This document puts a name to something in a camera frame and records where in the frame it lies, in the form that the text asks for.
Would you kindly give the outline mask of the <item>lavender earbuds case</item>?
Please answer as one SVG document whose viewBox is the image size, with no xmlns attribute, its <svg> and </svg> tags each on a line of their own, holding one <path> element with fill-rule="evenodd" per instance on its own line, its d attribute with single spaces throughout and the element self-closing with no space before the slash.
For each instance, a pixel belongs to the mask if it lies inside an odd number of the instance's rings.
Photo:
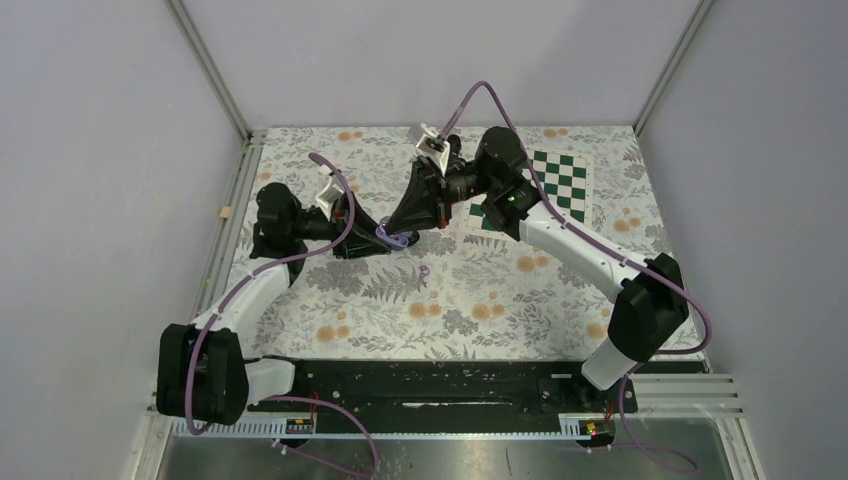
<svg viewBox="0 0 848 480">
<path fill-rule="evenodd" d="M 380 223 L 377 226 L 375 234 L 381 241 L 388 244 L 393 250 L 403 250 L 408 248 L 410 245 L 410 235 L 408 232 L 389 234 L 383 223 Z"/>
</svg>

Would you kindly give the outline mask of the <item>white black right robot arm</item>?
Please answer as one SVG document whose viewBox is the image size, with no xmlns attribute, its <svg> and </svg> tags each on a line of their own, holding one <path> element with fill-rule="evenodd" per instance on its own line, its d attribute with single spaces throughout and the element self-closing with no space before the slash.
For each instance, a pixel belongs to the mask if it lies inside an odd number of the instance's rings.
<svg viewBox="0 0 848 480">
<path fill-rule="evenodd" d="M 641 259 L 558 211 L 508 127 L 487 129 L 470 161 L 461 157 L 456 136 L 421 124 L 408 137 L 417 156 L 385 231 L 443 229 L 454 205 L 482 196 L 484 216 L 497 231 L 589 280 L 613 310 L 608 336 L 582 363 L 573 396 L 583 410 L 601 410 L 613 398 L 612 386 L 658 354 L 688 318 L 678 263 L 667 254 Z"/>
</svg>

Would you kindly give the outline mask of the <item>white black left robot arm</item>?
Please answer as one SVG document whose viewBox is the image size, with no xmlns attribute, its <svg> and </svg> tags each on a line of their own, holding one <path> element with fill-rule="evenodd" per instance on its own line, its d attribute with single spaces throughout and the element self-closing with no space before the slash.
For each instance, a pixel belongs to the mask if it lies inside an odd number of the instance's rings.
<svg viewBox="0 0 848 480">
<path fill-rule="evenodd" d="M 259 190 L 248 272 L 189 324 L 171 324 L 160 337 L 155 405 L 162 415 L 232 425 L 250 405 L 272 397 L 296 411 L 310 385 L 290 360 L 247 359 L 239 331 L 260 319 L 303 272 L 310 241 L 319 254 L 359 259 L 391 252 L 373 220 L 336 182 L 305 208 L 278 182 Z"/>
</svg>

